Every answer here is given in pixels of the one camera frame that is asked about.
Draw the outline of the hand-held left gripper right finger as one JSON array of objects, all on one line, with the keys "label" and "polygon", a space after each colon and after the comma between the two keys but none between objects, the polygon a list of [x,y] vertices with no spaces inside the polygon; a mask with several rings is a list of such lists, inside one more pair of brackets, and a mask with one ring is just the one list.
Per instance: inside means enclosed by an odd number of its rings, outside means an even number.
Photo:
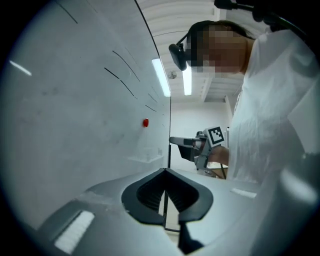
[{"label": "hand-held left gripper right finger", "polygon": [[251,256],[257,233],[252,211],[260,185],[230,181],[175,169],[172,173],[185,179],[198,191],[197,201],[189,207],[206,213],[185,224],[184,238],[191,256]]}]

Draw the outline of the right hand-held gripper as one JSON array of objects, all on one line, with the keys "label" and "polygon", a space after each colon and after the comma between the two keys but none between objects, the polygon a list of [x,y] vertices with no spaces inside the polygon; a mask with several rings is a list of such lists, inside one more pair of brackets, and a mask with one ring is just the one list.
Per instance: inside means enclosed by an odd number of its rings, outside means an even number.
[{"label": "right hand-held gripper", "polygon": [[176,136],[169,138],[171,144],[178,145],[183,159],[194,162],[197,169],[206,171],[210,170],[207,168],[210,154],[224,141],[223,132],[219,126],[198,131],[195,138]]}]

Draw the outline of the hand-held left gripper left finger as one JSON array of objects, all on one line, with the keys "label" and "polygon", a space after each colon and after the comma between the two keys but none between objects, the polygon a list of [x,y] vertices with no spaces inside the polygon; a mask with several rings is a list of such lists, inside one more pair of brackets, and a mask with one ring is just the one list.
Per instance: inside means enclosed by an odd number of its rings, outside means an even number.
[{"label": "hand-held left gripper left finger", "polygon": [[180,178],[169,168],[101,182],[40,226],[51,256],[178,256],[156,206]]}]

